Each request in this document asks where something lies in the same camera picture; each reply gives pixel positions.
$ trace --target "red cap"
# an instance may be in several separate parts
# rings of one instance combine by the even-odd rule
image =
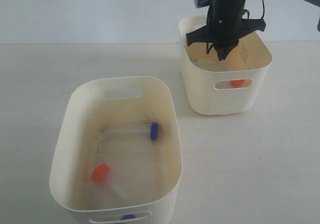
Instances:
[[[106,179],[106,177],[109,174],[109,170],[110,170],[110,167],[107,164],[102,163],[94,169],[94,171],[92,172],[91,178],[96,183],[100,183]]]

